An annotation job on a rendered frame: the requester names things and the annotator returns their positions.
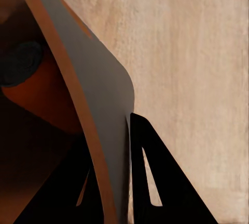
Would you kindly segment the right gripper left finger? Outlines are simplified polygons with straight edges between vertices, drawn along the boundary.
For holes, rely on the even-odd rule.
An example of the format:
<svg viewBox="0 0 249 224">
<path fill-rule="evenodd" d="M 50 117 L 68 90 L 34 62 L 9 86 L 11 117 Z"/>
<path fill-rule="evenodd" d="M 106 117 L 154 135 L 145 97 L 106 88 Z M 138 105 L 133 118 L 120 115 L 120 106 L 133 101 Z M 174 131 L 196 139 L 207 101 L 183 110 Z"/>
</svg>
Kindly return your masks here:
<svg viewBox="0 0 249 224">
<path fill-rule="evenodd" d="M 88 171 L 82 203 L 76 206 Z M 84 132 L 13 224 L 104 224 L 100 190 Z"/>
</svg>

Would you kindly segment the trash can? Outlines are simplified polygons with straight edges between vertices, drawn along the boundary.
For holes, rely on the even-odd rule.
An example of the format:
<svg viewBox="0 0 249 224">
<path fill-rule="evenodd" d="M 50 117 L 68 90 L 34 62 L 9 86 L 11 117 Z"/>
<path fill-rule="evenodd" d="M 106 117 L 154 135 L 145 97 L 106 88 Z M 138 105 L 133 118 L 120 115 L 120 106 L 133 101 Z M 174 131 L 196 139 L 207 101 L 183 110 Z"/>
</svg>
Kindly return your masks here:
<svg viewBox="0 0 249 224">
<path fill-rule="evenodd" d="M 135 101 L 129 73 L 64 0 L 0 0 L 0 60 L 26 41 L 50 47 L 83 131 L 50 124 L 8 99 L 0 86 L 0 224 L 17 220 L 83 132 L 104 224 L 128 224 Z"/>
</svg>

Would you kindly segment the can of soda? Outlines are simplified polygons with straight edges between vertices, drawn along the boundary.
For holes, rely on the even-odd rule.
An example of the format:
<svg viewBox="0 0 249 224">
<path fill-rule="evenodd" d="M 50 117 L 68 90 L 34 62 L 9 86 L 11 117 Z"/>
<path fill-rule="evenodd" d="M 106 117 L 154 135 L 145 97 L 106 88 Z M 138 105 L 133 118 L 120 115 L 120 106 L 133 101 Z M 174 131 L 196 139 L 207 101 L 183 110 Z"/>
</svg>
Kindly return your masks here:
<svg viewBox="0 0 249 224">
<path fill-rule="evenodd" d="M 50 124 L 76 134 L 83 131 L 71 94 L 49 46 L 26 41 L 0 60 L 5 96 Z"/>
</svg>

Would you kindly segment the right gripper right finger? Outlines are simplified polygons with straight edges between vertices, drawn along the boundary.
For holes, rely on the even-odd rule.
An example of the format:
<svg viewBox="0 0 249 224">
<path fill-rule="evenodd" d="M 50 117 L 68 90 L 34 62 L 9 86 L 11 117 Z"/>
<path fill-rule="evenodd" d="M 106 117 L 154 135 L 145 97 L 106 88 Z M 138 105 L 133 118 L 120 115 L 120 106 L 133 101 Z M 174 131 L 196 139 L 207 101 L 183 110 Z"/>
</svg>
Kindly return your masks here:
<svg viewBox="0 0 249 224">
<path fill-rule="evenodd" d="M 150 202 L 144 148 L 162 206 Z M 131 113 L 134 224 L 218 224 L 148 119 Z"/>
</svg>

